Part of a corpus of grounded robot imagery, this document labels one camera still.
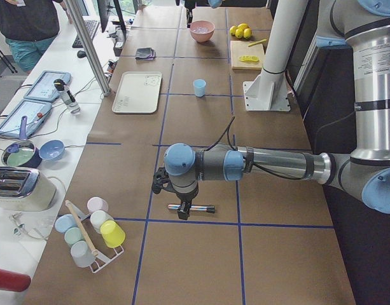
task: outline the keyboard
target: keyboard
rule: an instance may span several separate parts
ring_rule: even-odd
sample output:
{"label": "keyboard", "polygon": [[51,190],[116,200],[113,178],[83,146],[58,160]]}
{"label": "keyboard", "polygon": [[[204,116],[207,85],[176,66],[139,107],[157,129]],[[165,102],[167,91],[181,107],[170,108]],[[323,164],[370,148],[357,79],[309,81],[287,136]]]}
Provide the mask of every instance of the keyboard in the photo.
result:
{"label": "keyboard", "polygon": [[[93,39],[95,33],[97,32],[97,29],[99,28],[100,22],[98,20],[85,20],[85,26],[88,32],[88,35],[91,39]],[[81,40],[79,38],[79,35],[76,36],[76,39],[74,40],[72,44],[72,48],[82,48],[83,45],[81,43]]]}

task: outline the silver toaster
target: silver toaster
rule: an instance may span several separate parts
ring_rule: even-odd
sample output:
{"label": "silver toaster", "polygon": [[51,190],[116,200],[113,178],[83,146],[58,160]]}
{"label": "silver toaster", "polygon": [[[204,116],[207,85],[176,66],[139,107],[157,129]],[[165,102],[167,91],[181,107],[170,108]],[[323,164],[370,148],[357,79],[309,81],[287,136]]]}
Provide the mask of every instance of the silver toaster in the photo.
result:
{"label": "silver toaster", "polygon": [[35,168],[0,166],[1,208],[28,212],[46,210],[55,193],[55,185]]}

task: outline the red bottle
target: red bottle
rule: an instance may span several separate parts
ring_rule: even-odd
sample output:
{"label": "red bottle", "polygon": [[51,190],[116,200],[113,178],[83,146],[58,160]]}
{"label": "red bottle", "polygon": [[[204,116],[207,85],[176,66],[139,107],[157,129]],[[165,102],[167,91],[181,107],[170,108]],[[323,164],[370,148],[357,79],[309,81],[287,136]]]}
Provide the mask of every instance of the red bottle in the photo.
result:
{"label": "red bottle", "polygon": [[21,292],[30,284],[31,277],[29,275],[0,269],[0,290]]}

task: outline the yellow cup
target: yellow cup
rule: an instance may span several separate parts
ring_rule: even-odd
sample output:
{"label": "yellow cup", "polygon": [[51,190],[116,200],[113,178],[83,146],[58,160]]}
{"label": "yellow cup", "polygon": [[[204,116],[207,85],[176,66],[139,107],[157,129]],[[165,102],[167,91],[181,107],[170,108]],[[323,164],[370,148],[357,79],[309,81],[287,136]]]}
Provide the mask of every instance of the yellow cup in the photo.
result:
{"label": "yellow cup", "polygon": [[109,248],[119,247],[125,240],[125,232],[113,220],[107,220],[100,227],[104,242]]}

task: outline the wooden cutting board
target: wooden cutting board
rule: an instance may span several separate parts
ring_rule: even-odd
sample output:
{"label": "wooden cutting board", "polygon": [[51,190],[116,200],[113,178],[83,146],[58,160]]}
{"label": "wooden cutting board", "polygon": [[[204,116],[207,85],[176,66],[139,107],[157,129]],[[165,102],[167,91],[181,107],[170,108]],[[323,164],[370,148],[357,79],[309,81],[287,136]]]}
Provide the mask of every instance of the wooden cutting board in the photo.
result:
{"label": "wooden cutting board", "polygon": [[[249,47],[252,41],[236,41],[230,42],[230,61],[232,69],[251,69],[261,70],[265,58],[264,47],[262,44],[256,44]],[[259,62],[241,62],[239,57],[242,55],[254,55],[260,58]]]}

